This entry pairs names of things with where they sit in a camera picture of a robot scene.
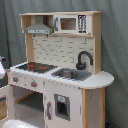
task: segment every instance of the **faucet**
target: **faucet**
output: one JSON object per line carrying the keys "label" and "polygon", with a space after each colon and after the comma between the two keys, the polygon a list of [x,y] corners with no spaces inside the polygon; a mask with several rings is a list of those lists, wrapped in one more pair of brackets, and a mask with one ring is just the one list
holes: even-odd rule
{"label": "faucet", "polygon": [[93,58],[92,58],[92,56],[88,52],[82,51],[78,55],[78,63],[76,64],[77,70],[83,70],[84,68],[86,68],[85,63],[84,64],[81,63],[81,56],[83,54],[86,54],[89,57],[89,59],[90,59],[90,65],[93,65]]}

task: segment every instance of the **stovetop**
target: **stovetop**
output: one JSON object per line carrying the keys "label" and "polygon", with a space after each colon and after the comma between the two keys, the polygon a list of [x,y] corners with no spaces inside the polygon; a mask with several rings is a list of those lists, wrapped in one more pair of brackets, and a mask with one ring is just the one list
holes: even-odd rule
{"label": "stovetop", "polygon": [[48,64],[41,64],[36,62],[30,62],[24,65],[21,65],[19,67],[16,67],[18,69],[27,70],[30,72],[37,72],[37,73],[46,73],[54,68],[57,68],[57,66],[54,65],[48,65]]}

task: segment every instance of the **range hood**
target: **range hood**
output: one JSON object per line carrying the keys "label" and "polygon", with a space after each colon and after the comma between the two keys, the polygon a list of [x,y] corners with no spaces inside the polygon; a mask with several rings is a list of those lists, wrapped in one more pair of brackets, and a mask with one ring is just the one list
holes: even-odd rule
{"label": "range hood", "polygon": [[35,16],[35,24],[27,27],[24,33],[52,34],[53,29],[43,24],[43,16]]}

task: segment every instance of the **toy stove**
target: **toy stove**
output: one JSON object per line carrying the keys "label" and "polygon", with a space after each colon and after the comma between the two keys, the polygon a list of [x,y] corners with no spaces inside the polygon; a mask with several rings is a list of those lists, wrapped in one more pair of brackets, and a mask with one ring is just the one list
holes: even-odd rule
{"label": "toy stove", "polygon": [[43,78],[45,74],[57,66],[29,62],[11,69],[10,84],[43,93]]}
{"label": "toy stove", "polygon": [[57,66],[53,66],[53,65],[48,65],[48,64],[41,64],[41,63],[36,63],[36,62],[30,62],[24,65],[21,65],[19,67],[16,67],[18,69],[22,69],[22,70],[27,70],[30,72],[37,72],[37,73],[46,73],[54,68],[56,68]]}

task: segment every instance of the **oven window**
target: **oven window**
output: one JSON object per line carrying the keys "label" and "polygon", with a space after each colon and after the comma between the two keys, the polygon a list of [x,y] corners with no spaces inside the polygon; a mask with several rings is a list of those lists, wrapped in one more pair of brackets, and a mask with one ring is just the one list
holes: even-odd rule
{"label": "oven window", "polygon": [[76,30],[75,18],[61,18],[61,30]]}

